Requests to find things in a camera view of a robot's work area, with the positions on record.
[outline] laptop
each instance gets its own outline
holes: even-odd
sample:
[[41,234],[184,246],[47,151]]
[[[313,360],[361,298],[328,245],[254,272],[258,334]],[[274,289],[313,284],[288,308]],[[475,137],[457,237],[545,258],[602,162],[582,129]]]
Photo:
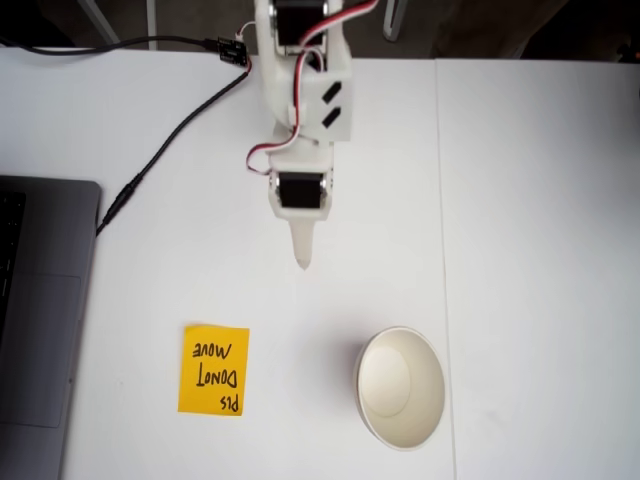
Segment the laptop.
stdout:
[[93,182],[0,176],[0,479],[55,480],[96,237]]

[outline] yellow sticky note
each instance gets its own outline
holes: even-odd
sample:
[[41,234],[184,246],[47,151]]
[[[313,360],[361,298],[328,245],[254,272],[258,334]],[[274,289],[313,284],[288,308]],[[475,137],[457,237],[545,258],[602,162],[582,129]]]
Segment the yellow sticky note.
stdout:
[[248,328],[185,328],[178,411],[242,415],[248,352]]

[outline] white paper cup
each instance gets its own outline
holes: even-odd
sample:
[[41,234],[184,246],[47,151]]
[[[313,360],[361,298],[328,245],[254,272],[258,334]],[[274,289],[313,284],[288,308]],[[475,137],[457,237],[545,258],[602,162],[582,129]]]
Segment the white paper cup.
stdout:
[[382,443],[422,446],[445,402],[444,375],[429,341],[407,327],[383,330],[363,347],[354,372],[358,412]]

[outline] table surface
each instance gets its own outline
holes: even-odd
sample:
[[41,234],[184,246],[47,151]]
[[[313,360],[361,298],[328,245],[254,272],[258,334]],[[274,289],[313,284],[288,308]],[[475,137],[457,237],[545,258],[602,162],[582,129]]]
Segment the table surface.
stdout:
[[[102,213],[239,74],[199,53],[0,65],[0,172],[96,180]],[[638,476],[640,68],[354,66],[307,272],[244,170],[272,129],[259,72],[99,237],[63,478]],[[192,323],[251,329],[242,417],[177,413]],[[360,346],[398,324],[429,338],[448,388],[410,453],[368,433],[350,383]]]

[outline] white robotic arm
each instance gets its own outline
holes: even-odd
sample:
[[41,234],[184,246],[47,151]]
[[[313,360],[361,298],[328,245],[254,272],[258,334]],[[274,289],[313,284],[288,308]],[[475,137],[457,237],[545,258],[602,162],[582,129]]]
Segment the white robotic arm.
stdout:
[[256,152],[269,155],[269,170],[258,173],[269,176],[269,202],[289,222],[303,269],[315,222],[331,209],[333,144],[351,135],[351,54],[342,23],[377,1],[343,11],[342,0],[255,0],[264,94],[277,124],[272,141],[254,147],[247,164]]

